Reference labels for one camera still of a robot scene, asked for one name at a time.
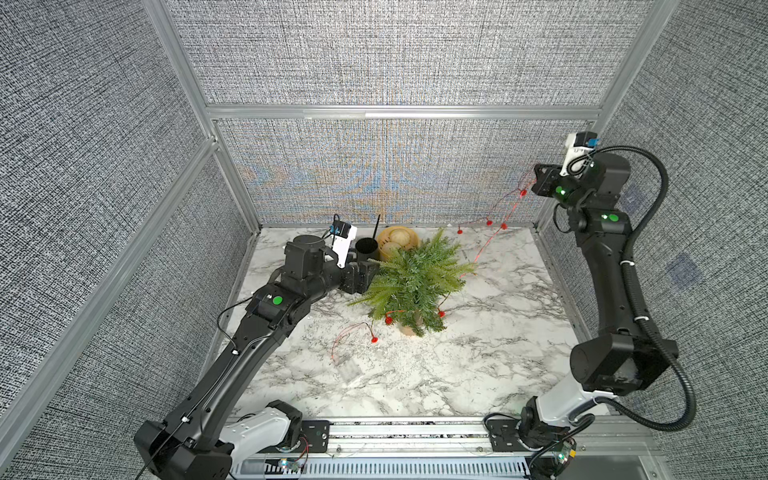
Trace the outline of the small green christmas tree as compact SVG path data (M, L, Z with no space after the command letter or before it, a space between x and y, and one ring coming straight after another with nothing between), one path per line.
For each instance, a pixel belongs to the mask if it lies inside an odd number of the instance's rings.
M419 246L398 249L380 261L368 290L353 303L366 305L371 318L390 318L418 337L441 332L446 329L443 302L460 292L476 270L459 253L459 243L438 230Z

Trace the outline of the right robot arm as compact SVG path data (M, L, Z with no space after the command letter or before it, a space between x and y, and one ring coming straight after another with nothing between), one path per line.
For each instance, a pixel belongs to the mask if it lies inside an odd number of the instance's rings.
M633 226L616 207L631 172L625 151L607 147L577 157L577 172L551 164L534 167L533 193L566 210L569 230L591 273L599 322L597 336L573 348L569 375L523 408L518 435L533 450L542 451L588 426L588 410L600 404L658 431L682 430L697 412L693 386L677 360L677 344L664 339L651 319L633 254L636 240L665 198L668 174L653 154L635 151L657 168L661 184L651 208ZM679 419L655 422L619 403L620 397L647 389L666 369L673 370L683 389Z

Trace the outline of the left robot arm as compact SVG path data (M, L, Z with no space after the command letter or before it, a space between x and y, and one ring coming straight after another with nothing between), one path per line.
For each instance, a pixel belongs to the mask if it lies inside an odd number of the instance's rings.
M346 237L328 245L315 235L286 244L283 265L254 292L207 373L163 421L147 421L135 434L144 471L160 479L225 479L253 454L300 447L303 415L284 401L272 401L244 420L227 420L258 370L313 304L337 289L368 290L380 264L349 251L348 244Z

